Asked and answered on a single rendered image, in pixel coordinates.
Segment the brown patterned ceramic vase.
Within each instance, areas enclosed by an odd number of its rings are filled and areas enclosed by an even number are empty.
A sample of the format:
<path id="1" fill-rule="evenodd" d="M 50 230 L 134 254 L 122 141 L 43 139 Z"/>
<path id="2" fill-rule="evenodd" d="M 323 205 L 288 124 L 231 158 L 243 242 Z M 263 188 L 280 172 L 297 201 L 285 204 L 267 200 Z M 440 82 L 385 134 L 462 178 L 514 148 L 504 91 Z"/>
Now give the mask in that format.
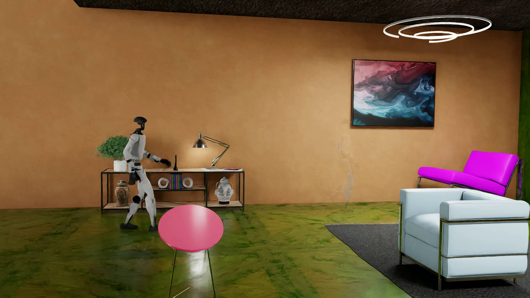
<path id="1" fill-rule="evenodd" d="M 129 206 L 130 190 L 125 180 L 119 180 L 115 188 L 116 207 Z"/>

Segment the white humanoid robot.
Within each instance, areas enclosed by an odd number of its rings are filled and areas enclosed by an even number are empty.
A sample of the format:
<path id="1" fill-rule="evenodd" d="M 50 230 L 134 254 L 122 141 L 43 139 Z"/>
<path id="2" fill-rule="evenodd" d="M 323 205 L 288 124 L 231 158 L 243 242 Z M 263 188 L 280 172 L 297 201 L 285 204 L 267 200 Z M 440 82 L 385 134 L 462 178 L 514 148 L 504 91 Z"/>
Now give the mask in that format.
<path id="1" fill-rule="evenodd" d="M 131 218 L 136 214 L 136 211 L 141 205 L 141 202 L 144 200 L 146 204 L 146 209 L 148 211 L 151 226 L 149 231 L 157 231 L 158 227 L 156 225 L 156 204 L 153 187 L 146 175 L 146 171 L 141 165 L 141 160 L 143 157 L 151 159 L 152 161 L 159 162 L 160 158 L 149 153 L 145 150 L 146 137 L 142 133 L 145 128 L 145 123 L 147 120 L 143 117 L 136 117 L 134 122 L 140 125 L 139 128 L 133 132 L 130 137 L 127 145 L 123 150 L 124 159 L 128 164 L 128 172 L 136 171 L 140 180 L 137 181 L 138 194 L 132 198 L 132 203 L 129 207 L 129 212 L 124 223 L 121 223 L 120 228 L 122 229 L 136 229 L 138 226 L 130 223 Z"/>

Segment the green potted plant white pot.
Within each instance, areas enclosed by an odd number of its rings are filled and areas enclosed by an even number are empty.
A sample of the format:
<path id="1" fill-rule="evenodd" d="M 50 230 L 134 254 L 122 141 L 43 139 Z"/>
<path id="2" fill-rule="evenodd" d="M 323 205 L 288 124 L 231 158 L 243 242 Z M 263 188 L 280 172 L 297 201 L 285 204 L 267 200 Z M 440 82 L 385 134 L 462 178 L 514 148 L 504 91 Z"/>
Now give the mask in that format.
<path id="1" fill-rule="evenodd" d="M 115 172 L 127 172 L 127 161 L 124 159 L 123 150 L 129 141 L 129 137 L 111 136 L 96 147 L 95 156 L 113 160 Z"/>

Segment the black metal console shelf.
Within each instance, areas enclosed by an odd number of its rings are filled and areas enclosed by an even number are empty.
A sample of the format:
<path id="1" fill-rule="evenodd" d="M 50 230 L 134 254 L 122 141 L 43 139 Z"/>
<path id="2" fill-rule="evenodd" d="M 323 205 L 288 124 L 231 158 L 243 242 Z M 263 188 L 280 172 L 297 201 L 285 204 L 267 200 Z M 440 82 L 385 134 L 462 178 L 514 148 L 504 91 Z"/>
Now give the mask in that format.
<path id="1" fill-rule="evenodd" d="M 193 201 L 158 201 L 156 200 L 156 207 L 158 209 L 170 209 L 173 207 L 181 205 L 198 205 L 207 208 L 245 208 L 245 172 L 241 171 L 224 171 L 219 168 L 216 169 L 206 169 L 206 168 L 179 168 L 178 171 L 173 171 L 171 168 L 147 168 L 145 169 L 147 174 L 161 174 L 163 178 L 168 178 L 170 180 L 170 175 L 172 173 L 180 173 L 183 178 L 189 177 L 192 174 L 202 174 L 202 179 L 199 179 L 198 182 L 194 182 L 194 185 L 191 189 L 180 189 L 180 190 L 171 190 L 169 189 L 159 189 L 157 185 L 153 186 L 154 192 L 185 192 L 185 191 L 198 191 L 203 192 L 202 200 L 193 200 Z M 210 191 L 214 190 L 211 187 L 211 182 L 209 181 L 209 175 L 211 174 L 237 174 L 237 194 L 236 200 L 230 200 L 230 203 L 227 205 L 220 205 L 218 203 L 217 197 L 214 196 L 210 198 Z M 111 200 L 110 197 L 110 175 L 112 174 L 128 174 L 128 172 L 115 172 L 112 168 L 107 168 L 103 170 L 100 174 L 100 201 L 101 201 L 101 213 L 104 211 L 114 211 L 114 210 L 124 210 L 128 211 L 128 207 L 116 207 L 116 199 Z"/>

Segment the white floral ceramic jar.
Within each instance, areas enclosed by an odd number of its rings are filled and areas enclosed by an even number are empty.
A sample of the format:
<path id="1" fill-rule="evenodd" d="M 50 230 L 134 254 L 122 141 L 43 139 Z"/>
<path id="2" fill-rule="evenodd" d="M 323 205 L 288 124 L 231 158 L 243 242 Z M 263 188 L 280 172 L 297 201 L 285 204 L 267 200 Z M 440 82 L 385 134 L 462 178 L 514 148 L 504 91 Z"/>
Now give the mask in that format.
<path id="1" fill-rule="evenodd" d="M 223 177 L 220 182 L 216 183 L 215 195 L 217 196 L 220 205 L 227 205 L 234 194 L 232 183 L 226 177 Z"/>

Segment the pink round side table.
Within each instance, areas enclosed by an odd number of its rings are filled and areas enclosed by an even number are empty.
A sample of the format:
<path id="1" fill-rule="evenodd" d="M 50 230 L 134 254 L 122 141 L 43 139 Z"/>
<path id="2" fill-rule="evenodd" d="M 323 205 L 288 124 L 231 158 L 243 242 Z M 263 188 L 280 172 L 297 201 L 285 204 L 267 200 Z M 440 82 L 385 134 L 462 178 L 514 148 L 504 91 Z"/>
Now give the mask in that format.
<path id="1" fill-rule="evenodd" d="M 208 256 L 213 298 L 215 283 L 209 249 L 221 239 L 224 226 L 221 218 L 211 209 L 197 205 L 183 205 L 170 209 L 160 219 L 158 232 L 161 239 L 175 252 L 189 255 L 205 251 Z"/>

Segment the dark grey rug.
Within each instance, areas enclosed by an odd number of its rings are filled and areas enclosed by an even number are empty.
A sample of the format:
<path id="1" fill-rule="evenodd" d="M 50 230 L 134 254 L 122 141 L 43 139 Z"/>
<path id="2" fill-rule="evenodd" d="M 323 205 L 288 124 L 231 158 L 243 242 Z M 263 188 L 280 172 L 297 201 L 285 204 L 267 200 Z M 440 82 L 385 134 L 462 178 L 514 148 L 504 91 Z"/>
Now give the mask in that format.
<path id="1" fill-rule="evenodd" d="M 341 224 L 327 229 L 364 261 L 389 278 L 413 298 L 530 298 L 530 264 L 526 278 L 511 280 L 444 282 L 435 289 L 436 277 L 417 264 L 403 259 L 399 265 L 398 225 Z"/>

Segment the abstract red blue painting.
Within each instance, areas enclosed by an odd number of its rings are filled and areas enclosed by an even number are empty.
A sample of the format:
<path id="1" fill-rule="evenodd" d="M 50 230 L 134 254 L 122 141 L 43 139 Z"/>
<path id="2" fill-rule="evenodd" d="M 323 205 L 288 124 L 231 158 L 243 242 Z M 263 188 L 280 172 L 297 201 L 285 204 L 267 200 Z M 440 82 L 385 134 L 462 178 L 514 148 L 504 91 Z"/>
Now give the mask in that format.
<path id="1" fill-rule="evenodd" d="M 435 62 L 354 59 L 353 127 L 433 128 Z"/>

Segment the white spiral ceiling light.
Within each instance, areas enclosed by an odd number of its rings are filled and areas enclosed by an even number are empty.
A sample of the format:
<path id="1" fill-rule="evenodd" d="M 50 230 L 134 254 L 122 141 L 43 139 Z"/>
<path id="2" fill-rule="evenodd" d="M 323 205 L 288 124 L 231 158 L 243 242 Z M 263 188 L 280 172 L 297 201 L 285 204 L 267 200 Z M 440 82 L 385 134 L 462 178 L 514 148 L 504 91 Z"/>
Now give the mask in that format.
<path id="1" fill-rule="evenodd" d="M 413 38 L 441 43 L 461 36 L 486 31 L 492 27 L 488 18 L 472 15 L 434 15 L 414 17 L 386 25 L 383 33 L 393 38 Z"/>

